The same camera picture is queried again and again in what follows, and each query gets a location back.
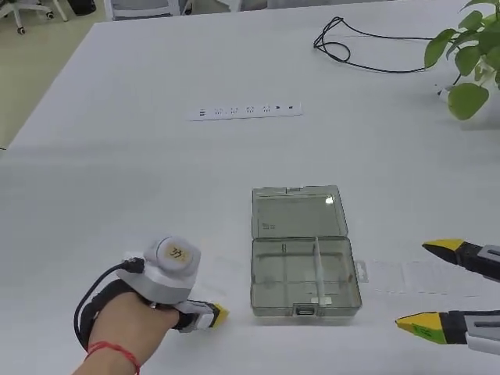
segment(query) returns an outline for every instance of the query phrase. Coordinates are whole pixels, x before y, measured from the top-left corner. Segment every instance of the wrist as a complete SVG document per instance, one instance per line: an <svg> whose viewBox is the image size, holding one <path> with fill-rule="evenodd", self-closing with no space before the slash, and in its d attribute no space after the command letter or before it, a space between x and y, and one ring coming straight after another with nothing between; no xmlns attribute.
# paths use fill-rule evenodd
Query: wrist
<svg viewBox="0 0 500 375"><path fill-rule="evenodd" d="M102 348L85 359L84 366L96 375L134 375L134 364L122 353Z"/></svg>

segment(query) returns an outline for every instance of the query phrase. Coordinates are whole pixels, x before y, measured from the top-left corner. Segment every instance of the label sticker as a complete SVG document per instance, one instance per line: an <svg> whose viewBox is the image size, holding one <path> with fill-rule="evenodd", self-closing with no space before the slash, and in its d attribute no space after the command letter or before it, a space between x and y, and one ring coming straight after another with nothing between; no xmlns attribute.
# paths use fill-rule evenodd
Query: label sticker
<svg viewBox="0 0 500 375"><path fill-rule="evenodd" d="M180 248L176 245L169 245L165 249L165 257L177 260L180 263L187 263L190 259L188 250Z"/></svg>
<svg viewBox="0 0 500 375"><path fill-rule="evenodd" d="M419 326L418 324L412 324L413 333L426 340L433 341L437 344L446 344L445 334L442 330L431 330L426 327Z"/></svg>

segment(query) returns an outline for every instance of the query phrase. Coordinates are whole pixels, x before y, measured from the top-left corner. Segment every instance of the black strap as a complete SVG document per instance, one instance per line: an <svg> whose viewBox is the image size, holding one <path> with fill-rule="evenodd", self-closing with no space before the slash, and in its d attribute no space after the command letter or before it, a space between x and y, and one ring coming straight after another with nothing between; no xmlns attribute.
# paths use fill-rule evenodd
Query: black strap
<svg viewBox="0 0 500 375"><path fill-rule="evenodd" d="M88 340L91 337L95 318L104 307L115 297L123 293L137 293L125 281L117 279L106 285L93 299L84 307L80 317L80 335L83 340L84 349L88 349Z"/></svg>
<svg viewBox="0 0 500 375"><path fill-rule="evenodd" d="M105 308L108 302L123 293L136 293L141 300L149 305L151 302L140 296L130 285L121 279L117 279L106 285L93 299L84 307L80 316L80 335L85 350L88 350L88 341L91 337L92 328L98 314ZM183 330L196 318L193 314L180 314L179 322L174 330Z"/></svg>

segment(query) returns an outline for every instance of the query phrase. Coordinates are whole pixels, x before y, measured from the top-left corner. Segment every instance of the human hand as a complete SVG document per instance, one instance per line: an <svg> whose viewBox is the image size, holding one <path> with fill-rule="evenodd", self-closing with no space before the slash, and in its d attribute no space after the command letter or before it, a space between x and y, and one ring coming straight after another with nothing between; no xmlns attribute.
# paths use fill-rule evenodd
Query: human hand
<svg viewBox="0 0 500 375"><path fill-rule="evenodd" d="M89 347L99 341L120 345L144 365L178 320L177 310L152 309L135 293L124 293L115 297L99 313L92 328Z"/></svg>

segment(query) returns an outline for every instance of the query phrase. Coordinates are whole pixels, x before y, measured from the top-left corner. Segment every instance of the green leaf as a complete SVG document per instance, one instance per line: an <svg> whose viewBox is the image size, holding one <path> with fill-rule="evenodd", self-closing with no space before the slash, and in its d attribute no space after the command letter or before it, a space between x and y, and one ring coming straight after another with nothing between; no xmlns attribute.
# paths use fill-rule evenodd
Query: green leaf
<svg viewBox="0 0 500 375"><path fill-rule="evenodd" d="M490 97L484 87L475 84L459 84L450 90L448 107L450 112L459 120L468 120Z"/></svg>
<svg viewBox="0 0 500 375"><path fill-rule="evenodd" d="M493 4L493 5L495 5L497 2L498 2L498 0L472 0L472 1L468 2L467 4L465 4L463 6L463 8L461 8L460 10L464 10L465 8L467 8L468 6L471 6L471 5L476 5L476 4Z"/></svg>
<svg viewBox="0 0 500 375"><path fill-rule="evenodd" d="M468 76L479 62L480 56L479 48L476 45L468 45L458 51L455 56L455 64L459 68L460 74L464 77Z"/></svg>
<svg viewBox="0 0 500 375"><path fill-rule="evenodd" d="M477 35L478 33L474 30L466 30L463 33L461 33L455 41L453 41L452 46L449 48L449 50L446 52L446 59L450 57L453 51L455 51L460 45L463 43L466 43L468 41L476 41L477 40Z"/></svg>
<svg viewBox="0 0 500 375"><path fill-rule="evenodd" d="M489 16L483 18L483 25L485 26L491 25L496 20L497 20L497 14L496 13L490 14Z"/></svg>
<svg viewBox="0 0 500 375"><path fill-rule="evenodd" d="M439 58L445 51L446 45L455 34L455 30L446 29L429 42L425 48L425 56L423 57L423 64L426 68L430 68L438 62Z"/></svg>
<svg viewBox="0 0 500 375"><path fill-rule="evenodd" d="M495 70L500 70L500 46L494 47L486 55L486 63Z"/></svg>
<svg viewBox="0 0 500 375"><path fill-rule="evenodd" d="M479 49L482 55L486 55L492 48L500 45L500 21L489 24L478 34Z"/></svg>
<svg viewBox="0 0 500 375"><path fill-rule="evenodd" d="M481 80L481 78L483 77L483 75L484 75L483 68L481 68L480 65L476 65L476 67L474 68L474 80L476 82L479 82Z"/></svg>
<svg viewBox="0 0 500 375"><path fill-rule="evenodd" d="M482 20L483 13L478 10L474 10L471 14L464 18L461 23L459 23L459 28L476 31L480 28Z"/></svg>

